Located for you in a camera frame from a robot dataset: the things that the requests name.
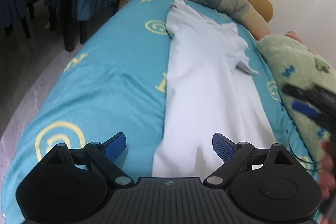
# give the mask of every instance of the blue gripper pad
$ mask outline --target blue gripper pad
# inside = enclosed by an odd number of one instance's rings
[[[105,157],[107,157],[111,162],[115,162],[126,148],[126,136],[124,133],[119,132],[103,143],[103,145],[105,146]]]
[[[237,147],[237,144],[220,133],[215,133],[212,137],[212,148],[224,162],[236,153]]]

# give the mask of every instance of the gray floor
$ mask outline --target gray floor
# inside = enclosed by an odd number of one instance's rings
[[[91,17],[88,37],[112,12],[107,7]],[[21,23],[14,25],[9,37],[0,30],[0,193],[22,131],[38,112],[63,68],[81,48],[78,23],[75,23],[76,49],[69,53],[64,50],[59,26],[53,33],[44,29],[48,22],[47,8],[36,6],[35,16],[32,21],[27,19],[30,39],[25,38]]]

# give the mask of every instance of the bed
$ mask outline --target bed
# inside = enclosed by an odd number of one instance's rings
[[[248,0],[269,21],[268,0]],[[1,211],[6,223],[24,221],[16,203],[18,184],[57,143],[80,148],[104,142],[118,132],[127,139],[117,159],[134,180],[151,176],[155,149],[163,136],[166,71],[170,37],[165,27],[173,0],[132,0],[96,32],[65,67],[59,80],[27,126],[3,182]],[[225,13],[186,1],[218,23],[235,22]],[[246,55],[264,111],[277,142],[292,150],[314,177],[316,172],[293,121],[281,102],[272,73],[250,32],[235,22],[249,45]]]

